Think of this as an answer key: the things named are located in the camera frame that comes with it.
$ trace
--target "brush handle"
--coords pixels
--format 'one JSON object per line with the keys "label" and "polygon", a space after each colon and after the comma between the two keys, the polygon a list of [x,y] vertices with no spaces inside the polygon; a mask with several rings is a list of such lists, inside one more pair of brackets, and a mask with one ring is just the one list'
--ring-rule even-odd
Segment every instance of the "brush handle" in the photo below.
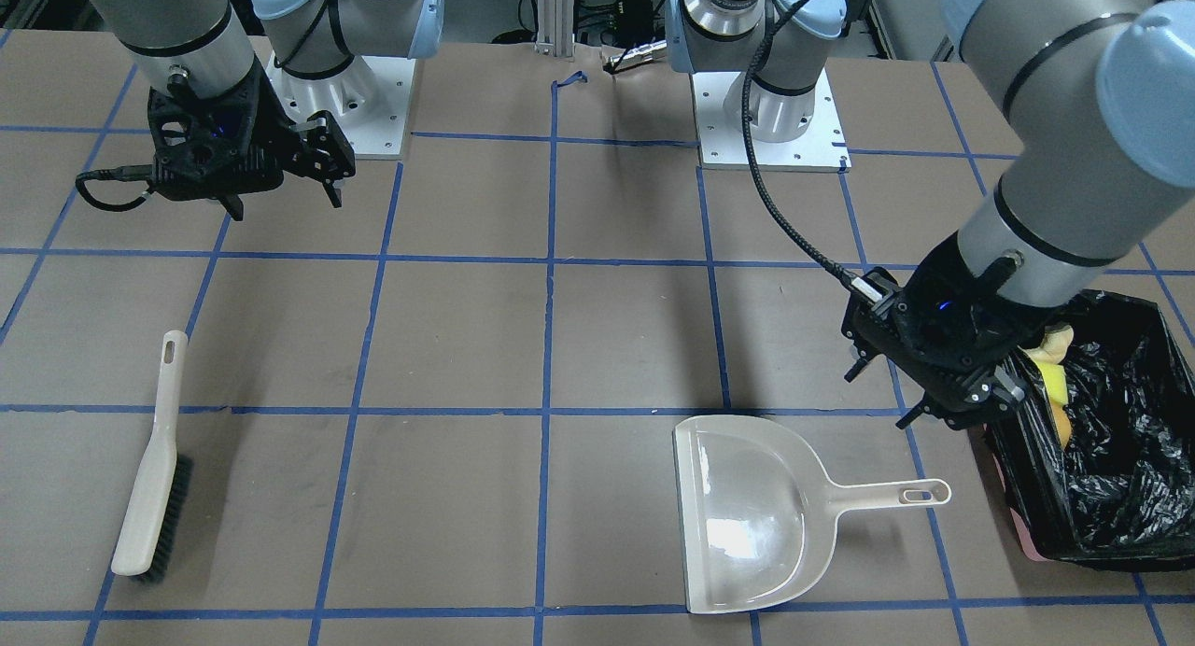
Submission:
{"label": "brush handle", "polygon": [[178,450],[174,445],[174,424],[178,422],[178,400],[183,384],[183,362],[186,357],[186,334],[167,332],[163,337],[158,364],[158,396],[154,400],[153,431],[141,455],[133,494],[124,510],[124,524],[112,554],[112,573],[136,576],[149,570],[154,548],[161,534]]}

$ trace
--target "hole in handle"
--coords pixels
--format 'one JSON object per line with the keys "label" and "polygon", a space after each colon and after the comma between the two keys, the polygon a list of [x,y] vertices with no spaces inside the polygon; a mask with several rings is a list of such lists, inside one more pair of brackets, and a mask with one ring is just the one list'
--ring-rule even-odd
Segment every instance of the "hole in handle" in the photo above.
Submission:
{"label": "hole in handle", "polygon": [[937,498],[930,490],[901,490],[901,504],[929,504],[931,502],[937,502]]}

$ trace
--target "metal post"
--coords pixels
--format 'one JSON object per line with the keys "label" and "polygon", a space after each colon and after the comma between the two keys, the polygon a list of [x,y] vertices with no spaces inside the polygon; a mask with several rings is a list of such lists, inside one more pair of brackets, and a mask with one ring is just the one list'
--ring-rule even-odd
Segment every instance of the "metal post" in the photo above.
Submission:
{"label": "metal post", "polygon": [[539,7],[535,51],[572,60],[572,10],[575,0],[535,0]]}

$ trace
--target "blue tape grid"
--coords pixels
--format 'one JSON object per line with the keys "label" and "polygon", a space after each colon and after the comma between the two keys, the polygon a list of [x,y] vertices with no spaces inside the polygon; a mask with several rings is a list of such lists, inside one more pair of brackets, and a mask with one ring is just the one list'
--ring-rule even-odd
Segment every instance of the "blue tape grid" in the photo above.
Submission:
{"label": "blue tape grid", "polygon": [[[12,31],[6,30],[0,35],[0,48],[5,45]],[[943,100],[951,116],[958,133],[963,153],[952,152],[914,152],[914,149],[870,149],[851,148],[851,152],[859,154],[885,154],[885,156],[952,156],[967,158],[972,165],[978,186],[986,190],[983,179],[980,177],[976,158],[992,158],[992,160],[1012,160],[1015,156],[1007,154],[974,153],[966,140],[961,123],[957,118],[949,93],[938,73],[937,67],[931,64],[934,78],[938,82]],[[116,111],[131,85],[135,69],[130,69],[120,91],[115,105],[111,107],[108,118],[102,128],[86,127],[0,127],[4,131],[54,131],[73,133],[73,135],[97,135],[96,143],[91,149],[84,170],[90,170],[99,148],[108,135],[146,135],[146,130],[131,130],[131,128],[112,128]],[[705,259],[556,259],[554,258],[554,209],[556,209],[556,150],[559,143],[598,143],[618,146],[675,146],[675,148],[695,148],[695,143],[675,140],[644,140],[626,141],[609,139],[563,139],[557,135],[558,109],[557,90],[572,84],[574,80],[583,75],[577,73],[563,84],[552,84],[552,134],[550,136],[520,136],[520,135],[458,135],[458,133],[415,133],[428,139],[478,139],[478,140],[504,140],[504,141],[532,141],[533,143],[551,144],[550,162],[550,217],[549,217],[549,251],[546,258],[485,258],[485,256],[418,256],[418,254],[387,254],[391,230],[398,204],[399,186],[402,183],[402,165],[398,166],[393,192],[391,196],[390,211],[386,221],[382,246],[379,254],[319,254],[319,253],[263,253],[263,251],[222,251],[223,239],[229,226],[228,217],[221,224],[220,233],[212,251],[104,251],[104,250],[54,250],[53,242],[59,229],[65,221],[75,195],[74,191],[67,196],[60,215],[55,220],[50,233],[42,247],[0,247],[0,256],[4,254],[35,254],[37,259],[23,284],[22,291],[13,302],[5,324],[0,327],[0,344],[2,344],[7,332],[19,313],[29,289],[36,279],[37,272],[48,256],[149,256],[149,258],[206,258],[208,267],[204,271],[203,281],[196,294],[195,306],[188,322],[188,332],[195,330],[198,321],[201,307],[214,275],[214,269],[221,259],[367,259],[376,260],[378,270],[374,282],[373,296],[370,299],[370,314],[366,334],[362,339],[361,357],[358,361],[357,377],[354,386],[353,404],[350,407],[184,407],[183,413],[212,413],[227,411],[231,413],[264,413],[264,416],[294,416],[294,413],[311,413],[311,416],[349,416],[349,425],[345,432],[345,441],[342,451],[341,470],[337,484],[336,500],[333,504],[332,518],[329,525],[327,543],[325,547],[324,564],[320,572],[320,582],[317,591],[317,603],[312,609],[277,609],[277,610],[108,610],[106,601],[111,591],[112,574],[108,573],[102,583],[94,608],[91,611],[0,611],[0,622],[13,621],[87,621],[87,633],[84,639],[85,646],[94,642],[98,626],[102,621],[140,621],[140,620],[310,620],[311,633],[310,645],[314,646],[319,640],[319,629],[324,620],[349,620],[349,619],[403,619],[403,617],[533,617],[535,621],[535,645],[543,642],[543,621],[545,616],[588,616],[588,615],[668,615],[684,614],[685,607],[680,604],[656,604],[656,605],[575,605],[575,607],[545,607],[544,605],[544,578],[546,560],[546,534],[547,534],[547,468],[549,468],[549,424],[551,416],[695,416],[695,413],[731,412],[752,413],[753,416],[811,416],[811,417],[847,417],[847,416],[883,416],[895,417],[908,410],[900,389],[900,381],[896,377],[896,369],[889,362],[889,370],[893,379],[893,390],[896,398],[896,408],[836,408],[836,411],[821,411],[820,408],[734,408],[730,404],[730,387],[725,367],[725,352],[722,344],[721,310],[717,299],[717,267],[815,267],[814,263],[767,263],[767,260],[717,260],[712,251],[710,236],[709,209],[705,196],[704,174],[698,173],[698,189],[701,208],[703,236],[705,238]],[[850,267],[864,269],[869,266],[864,253],[862,236],[858,229],[858,221],[851,203],[850,187],[845,174],[840,174],[842,195],[850,216],[852,233],[859,254],[859,263],[848,264]],[[1147,271],[1135,271],[1135,269],[1115,269],[1111,275],[1126,276],[1153,276],[1162,285],[1168,297],[1171,309],[1175,310],[1183,332],[1188,340],[1195,344],[1189,322],[1179,309],[1173,294],[1166,284],[1166,277],[1195,276],[1195,271],[1184,269],[1160,269],[1157,267],[1152,254],[1144,245],[1140,245],[1145,259],[1148,263]],[[545,345],[544,345],[544,399],[541,408],[367,408],[361,405],[361,392],[364,382],[366,365],[369,356],[372,332],[376,319],[378,302],[382,289],[385,266],[390,260],[445,260],[445,263],[529,263],[547,264],[547,301],[545,307]],[[556,264],[572,264],[572,266],[688,266],[705,267],[710,281],[710,299],[713,310],[715,336],[718,347],[718,365],[723,390],[722,408],[554,408],[551,407],[551,322],[552,322],[552,285]],[[893,269],[913,269],[912,264],[889,264]],[[38,412],[55,413],[75,411],[81,413],[152,413],[152,405],[22,405],[0,404],[0,412]],[[325,608],[327,585],[331,577],[332,560],[335,558],[336,540],[339,530],[339,515],[343,509],[344,493],[349,476],[349,467],[353,455],[353,441],[355,435],[355,422],[360,416],[495,416],[495,413],[509,413],[509,416],[535,416],[539,413],[543,420],[541,430],[541,456],[540,456],[540,502],[539,502],[539,525],[537,530],[537,574],[535,574],[535,604],[534,607],[471,607],[471,608],[376,608],[376,609],[329,609]],[[924,464],[917,447],[917,438],[913,430],[907,430],[909,449],[918,475],[924,476]],[[931,531],[934,536],[934,545],[942,564],[943,579],[946,585],[946,599],[929,601],[893,601],[893,602],[810,602],[789,603],[773,607],[764,611],[749,614],[752,630],[752,642],[762,645],[760,630],[760,613],[810,613],[810,611],[885,611],[885,610],[931,610],[950,609],[955,615],[956,628],[958,629],[960,642],[967,644],[967,634],[962,622],[961,609],[1000,608],[1000,607],[1052,607],[1052,605],[1141,605],[1145,608],[1154,635],[1159,646],[1165,646],[1165,636],[1162,633],[1160,623],[1153,611],[1154,605],[1187,605],[1195,604],[1195,596],[1189,595],[1151,595],[1139,574],[1134,574],[1136,595],[1113,595],[1113,596],[1062,596],[1062,597],[994,597],[994,598],[958,598],[951,579],[949,560],[945,554],[945,546],[940,536],[933,510],[929,510]]]}

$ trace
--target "brush bristles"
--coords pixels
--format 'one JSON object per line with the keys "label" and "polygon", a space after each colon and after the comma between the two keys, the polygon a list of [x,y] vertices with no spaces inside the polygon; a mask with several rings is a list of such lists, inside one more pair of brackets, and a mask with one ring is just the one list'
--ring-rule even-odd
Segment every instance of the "brush bristles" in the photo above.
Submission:
{"label": "brush bristles", "polygon": [[170,553],[174,549],[174,534],[178,531],[178,521],[183,515],[183,502],[186,491],[191,485],[191,470],[195,462],[184,455],[179,455],[174,462],[174,478],[170,485],[170,498],[166,500],[166,515],[161,518],[161,534],[158,535],[158,546],[153,552],[153,561],[145,573],[131,577],[137,583],[161,583],[166,577],[166,565],[170,562]]}

